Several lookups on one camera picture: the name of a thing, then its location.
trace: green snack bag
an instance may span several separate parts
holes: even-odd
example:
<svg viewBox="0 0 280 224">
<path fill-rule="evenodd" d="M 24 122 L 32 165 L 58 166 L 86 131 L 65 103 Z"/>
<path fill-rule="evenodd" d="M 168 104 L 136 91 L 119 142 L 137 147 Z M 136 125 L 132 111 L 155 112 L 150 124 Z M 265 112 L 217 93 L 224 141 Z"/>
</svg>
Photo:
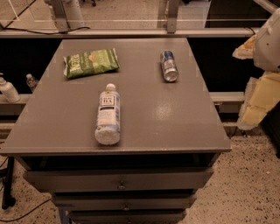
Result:
<svg viewBox="0 0 280 224">
<path fill-rule="evenodd" d="M 64 58 L 68 79 L 91 74 L 102 74 L 119 68 L 115 48 L 69 55 Z"/>
</svg>

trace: drawer cabinet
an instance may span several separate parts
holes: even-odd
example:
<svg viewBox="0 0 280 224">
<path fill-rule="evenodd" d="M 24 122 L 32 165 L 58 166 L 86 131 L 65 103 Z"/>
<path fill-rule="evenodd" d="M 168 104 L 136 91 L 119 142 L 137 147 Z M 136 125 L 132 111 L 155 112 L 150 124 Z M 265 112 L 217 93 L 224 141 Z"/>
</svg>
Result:
<svg viewBox="0 0 280 224">
<path fill-rule="evenodd" d="M 201 188 L 212 168 L 97 171 L 28 171 L 26 180 L 41 192 L 104 192 Z"/>
<path fill-rule="evenodd" d="M 67 211 L 134 211 L 145 209 L 186 209 L 196 200 L 190 191 L 90 192 L 58 194 L 53 203 Z"/>
<path fill-rule="evenodd" d="M 152 223 L 177 223 L 186 216 L 184 210 L 140 210 L 131 212 L 71 212 L 71 218 L 77 223 L 90 224 L 140 224 L 146 221 Z"/>
</svg>

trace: bottle cap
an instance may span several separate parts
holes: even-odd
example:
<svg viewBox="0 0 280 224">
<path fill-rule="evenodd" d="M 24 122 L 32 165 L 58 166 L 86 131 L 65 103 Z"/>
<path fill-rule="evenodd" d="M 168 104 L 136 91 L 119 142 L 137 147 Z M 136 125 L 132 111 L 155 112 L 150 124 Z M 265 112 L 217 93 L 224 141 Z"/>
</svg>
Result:
<svg viewBox="0 0 280 224">
<path fill-rule="evenodd" d="M 109 83 L 107 86 L 106 86 L 106 89 L 116 89 L 116 86 L 112 83 Z"/>
<path fill-rule="evenodd" d="M 5 84 L 7 81 L 3 78 L 3 77 L 0 77 L 0 85 L 3 85 Z"/>
</svg>

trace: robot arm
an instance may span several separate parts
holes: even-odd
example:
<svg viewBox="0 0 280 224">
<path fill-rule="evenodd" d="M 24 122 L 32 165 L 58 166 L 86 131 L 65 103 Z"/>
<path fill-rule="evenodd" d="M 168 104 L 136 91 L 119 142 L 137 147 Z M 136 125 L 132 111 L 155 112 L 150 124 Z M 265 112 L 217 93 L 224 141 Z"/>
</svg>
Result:
<svg viewBox="0 0 280 224">
<path fill-rule="evenodd" d="M 264 70 L 260 79 L 248 82 L 237 121 L 240 130 L 252 130 L 280 102 L 280 9 L 233 56 L 253 59 L 255 66 Z"/>
<path fill-rule="evenodd" d="M 280 72 L 280 8 L 256 34 L 253 59 L 264 71 Z"/>
</svg>

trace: plastic bottle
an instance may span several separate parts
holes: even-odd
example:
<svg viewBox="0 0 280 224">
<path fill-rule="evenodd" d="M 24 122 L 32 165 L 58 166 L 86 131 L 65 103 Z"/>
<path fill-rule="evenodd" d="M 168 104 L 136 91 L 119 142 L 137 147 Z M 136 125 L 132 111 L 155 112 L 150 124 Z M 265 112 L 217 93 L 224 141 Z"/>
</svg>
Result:
<svg viewBox="0 0 280 224">
<path fill-rule="evenodd" d="M 37 80 L 34 76 L 32 76 L 30 73 L 26 75 L 26 84 L 30 88 L 32 92 L 34 92 L 36 86 L 38 85 L 39 80 Z"/>
<path fill-rule="evenodd" d="M 120 95 L 114 84 L 108 84 L 100 94 L 95 138 L 100 144 L 116 144 L 121 137 Z"/>
<path fill-rule="evenodd" d="M 20 95 L 15 87 L 3 77 L 0 77 L 0 91 L 6 97 L 8 102 L 18 102 Z"/>
</svg>

